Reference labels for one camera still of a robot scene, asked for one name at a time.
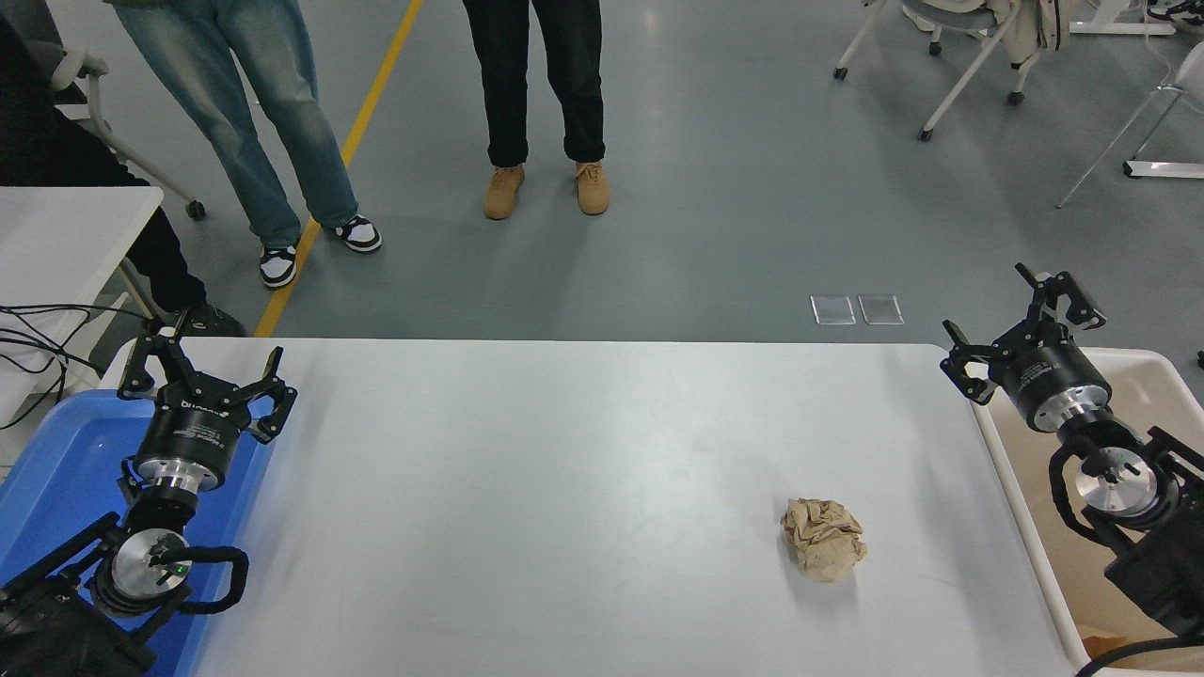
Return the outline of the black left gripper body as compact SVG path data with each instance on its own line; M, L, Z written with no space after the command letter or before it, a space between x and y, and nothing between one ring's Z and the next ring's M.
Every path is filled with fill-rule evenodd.
M234 398L205 400L193 394L159 392L155 413L135 455L142 479L181 475L181 464L197 467L200 479L228 476L240 434L249 425L248 404Z

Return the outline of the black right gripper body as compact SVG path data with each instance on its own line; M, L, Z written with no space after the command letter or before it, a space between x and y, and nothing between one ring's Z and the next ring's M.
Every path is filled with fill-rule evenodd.
M1108 410L1111 385L1070 341L1045 345L988 367L1032 430L1058 430L1088 411Z

